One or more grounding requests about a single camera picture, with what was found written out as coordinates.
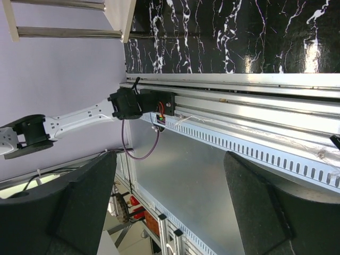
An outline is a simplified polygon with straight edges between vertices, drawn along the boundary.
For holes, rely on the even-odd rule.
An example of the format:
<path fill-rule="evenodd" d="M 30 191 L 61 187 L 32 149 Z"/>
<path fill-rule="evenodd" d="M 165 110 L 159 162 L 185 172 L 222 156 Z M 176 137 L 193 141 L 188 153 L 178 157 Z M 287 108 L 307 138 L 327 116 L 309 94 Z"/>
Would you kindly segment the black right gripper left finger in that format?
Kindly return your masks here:
<path fill-rule="evenodd" d="M 97 254 L 117 154 L 1 200 L 1 254 Z"/>

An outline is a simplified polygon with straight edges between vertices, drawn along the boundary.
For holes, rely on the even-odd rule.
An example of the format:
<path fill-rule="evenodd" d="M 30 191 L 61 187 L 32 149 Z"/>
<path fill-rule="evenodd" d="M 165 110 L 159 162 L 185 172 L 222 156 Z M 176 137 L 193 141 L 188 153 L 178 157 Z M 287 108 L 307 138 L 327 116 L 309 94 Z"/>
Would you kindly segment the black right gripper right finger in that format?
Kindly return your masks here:
<path fill-rule="evenodd" d="M 228 151 L 224 170 L 245 254 L 339 254 L 339 194 Z"/>

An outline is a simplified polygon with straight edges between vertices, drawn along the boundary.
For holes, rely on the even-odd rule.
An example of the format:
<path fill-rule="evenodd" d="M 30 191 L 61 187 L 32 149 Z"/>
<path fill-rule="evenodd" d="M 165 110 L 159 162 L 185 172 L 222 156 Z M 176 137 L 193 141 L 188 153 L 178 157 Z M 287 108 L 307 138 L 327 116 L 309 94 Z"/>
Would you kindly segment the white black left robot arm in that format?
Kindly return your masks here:
<path fill-rule="evenodd" d="M 13 159 L 36 153 L 54 145 L 66 135 L 83 128 L 115 120 L 134 120 L 142 116 L 138 95 L 120 88 L 101 102 L 59 116 L 28 115 L 1 127 L 1 155 Z"/>

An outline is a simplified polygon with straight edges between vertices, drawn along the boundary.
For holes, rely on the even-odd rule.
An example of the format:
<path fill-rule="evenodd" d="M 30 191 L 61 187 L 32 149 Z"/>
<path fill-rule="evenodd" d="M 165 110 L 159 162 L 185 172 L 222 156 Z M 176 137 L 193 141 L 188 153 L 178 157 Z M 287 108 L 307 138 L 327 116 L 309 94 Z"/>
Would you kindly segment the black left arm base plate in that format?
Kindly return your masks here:
<path fill-rule="evenodd" d="M 169 116 L 175 114 L 175 93 L 173 92 L 141 89 L 138 101 L 143 114 L 151 112 Z"/>

